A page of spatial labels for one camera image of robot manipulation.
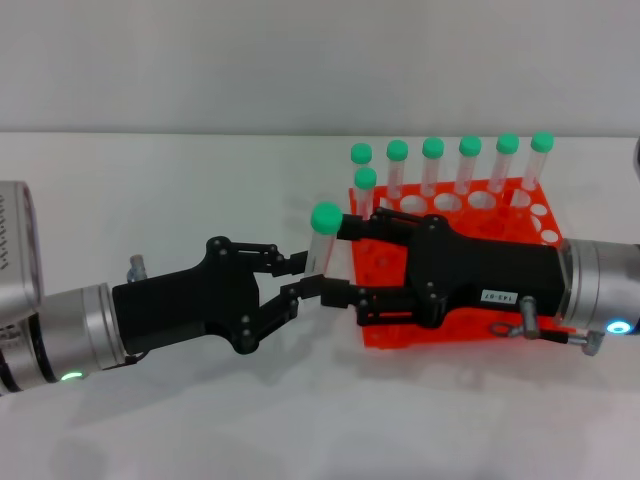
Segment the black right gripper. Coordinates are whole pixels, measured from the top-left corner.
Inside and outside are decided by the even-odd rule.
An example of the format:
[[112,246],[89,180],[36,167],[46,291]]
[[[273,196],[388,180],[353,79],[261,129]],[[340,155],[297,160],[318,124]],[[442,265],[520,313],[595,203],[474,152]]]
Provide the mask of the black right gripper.
[[321,282],[321,304],[353,306],[359,326],[438,328],[457,309],[517,312],[526,296],[534,298],[539,314],[553,316],[566,290],[555,247],[469,237],[439,215],[423,219],[382,207],[368,219],[344,214],[337,238],[408,242],[407,285],[414,290]]

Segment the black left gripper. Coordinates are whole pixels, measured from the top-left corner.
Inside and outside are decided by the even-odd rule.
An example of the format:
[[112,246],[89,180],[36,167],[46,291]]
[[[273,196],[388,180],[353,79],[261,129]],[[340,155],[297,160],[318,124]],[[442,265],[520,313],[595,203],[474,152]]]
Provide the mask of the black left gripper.
[[144,353],[214,335],[239,354],[252,353],[261,340],[297,317],[301,300],[318,297],[325,280],[323,275],[304,277],[259,307],[253,273],[297,275],[305,266],[305,251],[286,257],[275,244],[214,237],[196,266],[112,289],[125,351]]

